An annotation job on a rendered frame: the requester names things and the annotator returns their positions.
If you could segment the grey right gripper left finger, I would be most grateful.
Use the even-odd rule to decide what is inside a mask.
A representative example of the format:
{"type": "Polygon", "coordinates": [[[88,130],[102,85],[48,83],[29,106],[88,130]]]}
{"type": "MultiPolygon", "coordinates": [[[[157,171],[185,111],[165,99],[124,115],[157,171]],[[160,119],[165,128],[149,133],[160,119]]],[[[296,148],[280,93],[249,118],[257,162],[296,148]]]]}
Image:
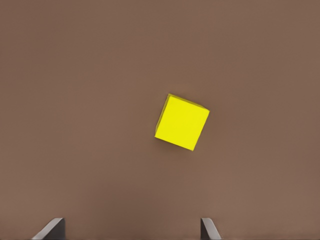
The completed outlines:
{"type": "Polygon", "coordinates": [[[66,220],[59,217],[52,219],[31,240],[66,240],[66,220]]]}

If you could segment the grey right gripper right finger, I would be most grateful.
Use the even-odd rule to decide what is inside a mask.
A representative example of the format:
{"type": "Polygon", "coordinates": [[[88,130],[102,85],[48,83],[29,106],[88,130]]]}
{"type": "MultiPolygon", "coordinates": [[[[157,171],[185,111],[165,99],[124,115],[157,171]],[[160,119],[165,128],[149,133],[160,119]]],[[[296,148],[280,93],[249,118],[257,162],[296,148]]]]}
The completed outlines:
{"type": "Polygon", "coordinates": [[[222,237],[211,218],[202,217],[200,219],[200,239],[222,240],[222,237]]]}

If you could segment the yellow cube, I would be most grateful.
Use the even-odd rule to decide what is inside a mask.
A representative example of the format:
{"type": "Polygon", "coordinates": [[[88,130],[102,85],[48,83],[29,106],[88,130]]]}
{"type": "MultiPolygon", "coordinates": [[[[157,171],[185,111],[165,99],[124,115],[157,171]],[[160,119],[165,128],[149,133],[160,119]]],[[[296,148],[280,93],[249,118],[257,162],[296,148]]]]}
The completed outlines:
{"type": "Polygon", "coordinates": [[[168,94],[154,137],[193,151],[209,114],[210,110],[202,105],[168,94]]]}

